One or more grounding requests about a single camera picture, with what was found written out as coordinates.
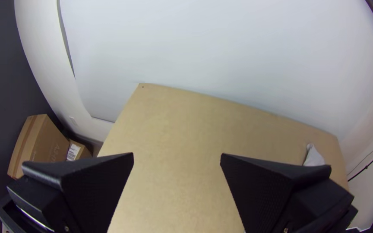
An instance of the brown cardboard box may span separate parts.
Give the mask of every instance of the brown cardboard box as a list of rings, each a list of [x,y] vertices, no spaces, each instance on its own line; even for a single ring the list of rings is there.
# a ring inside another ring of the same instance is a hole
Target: brown cardboard box
[[[46,114],[29,116],[19,133],[7,173],[14,179],[22,177],[24,161],[65,161],[69,144]]]
[[[74,161],[81,158],[91,158],[92,154],[85,145],[76,141],[70,140],[69,152],[67,153],[67,161]]]

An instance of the wooden board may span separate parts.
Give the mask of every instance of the wooden board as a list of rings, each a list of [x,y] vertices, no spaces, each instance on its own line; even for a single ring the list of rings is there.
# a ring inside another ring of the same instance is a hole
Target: wooden board
[[[221,153],[301,165],[310,142],[347,189],[335,136],[249,106],[140,84],[99,152],[135,158],[109,232],[242,233]]]

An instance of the white backdrop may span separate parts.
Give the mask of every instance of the white backdrop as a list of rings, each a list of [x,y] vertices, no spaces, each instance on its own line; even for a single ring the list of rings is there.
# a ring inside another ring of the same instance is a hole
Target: white backdrop
[[[373,101],[373,14],[358,0],[67,0],[77,86],[114,121],[137,82],[206,93],[341,140]]]

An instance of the black device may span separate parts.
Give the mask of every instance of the black device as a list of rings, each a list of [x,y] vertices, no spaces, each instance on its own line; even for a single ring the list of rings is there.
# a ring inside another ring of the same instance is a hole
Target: black device
[[[133,153],[56,163],[24,162],[0,219],[15,233],[106,233]]]
[[[246,233],[341,233],[357,209],[329,179],[329,165],[304,167],[221,155],[221,168]]]

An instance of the electrical outlet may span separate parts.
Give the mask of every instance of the electrical outlet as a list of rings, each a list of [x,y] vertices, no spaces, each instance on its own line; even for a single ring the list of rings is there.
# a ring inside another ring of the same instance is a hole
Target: electrical outlet
[[[75,127],[78,127],[78,126],[79,126],[79,125],[77,124],[77,122],[76,122],[76,119],[74,119],[74,117],[69,116],[69,118],[70,118],[71,122],[73,123],[73,125],[74,125]]]

